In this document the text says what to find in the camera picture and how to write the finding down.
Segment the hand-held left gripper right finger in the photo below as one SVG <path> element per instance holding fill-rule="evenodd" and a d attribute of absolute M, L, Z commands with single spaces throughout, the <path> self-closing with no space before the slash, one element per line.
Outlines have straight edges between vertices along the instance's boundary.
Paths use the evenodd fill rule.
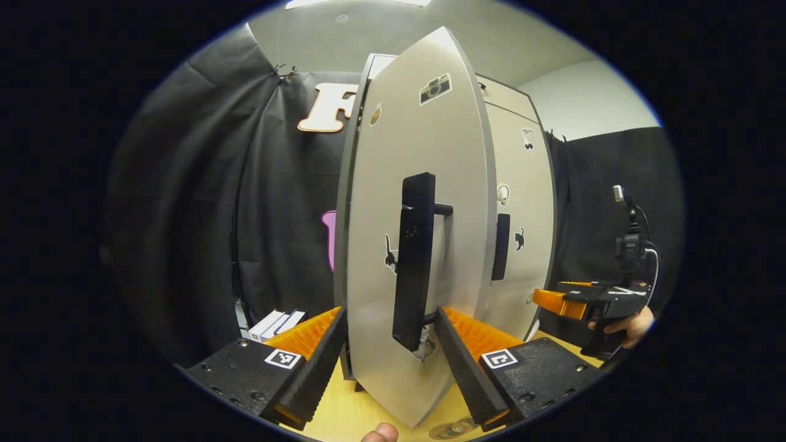
<path fill-rule="evenodd" d="M 603 377 L 551 338 L 524 342 L 447 307 L 435 332 L 472 419 L 485 432 L 538 419 Z"/>

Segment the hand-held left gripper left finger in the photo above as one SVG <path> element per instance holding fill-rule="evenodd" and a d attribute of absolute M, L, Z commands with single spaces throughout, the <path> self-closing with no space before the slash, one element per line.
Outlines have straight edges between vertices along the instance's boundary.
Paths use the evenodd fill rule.
<path fill-rule="evenodd" d="M 247 413 L 295 430 L 313 420 L 348 335 L 337 306 L 261 342 L 238 338 L 186 370 Z"/>

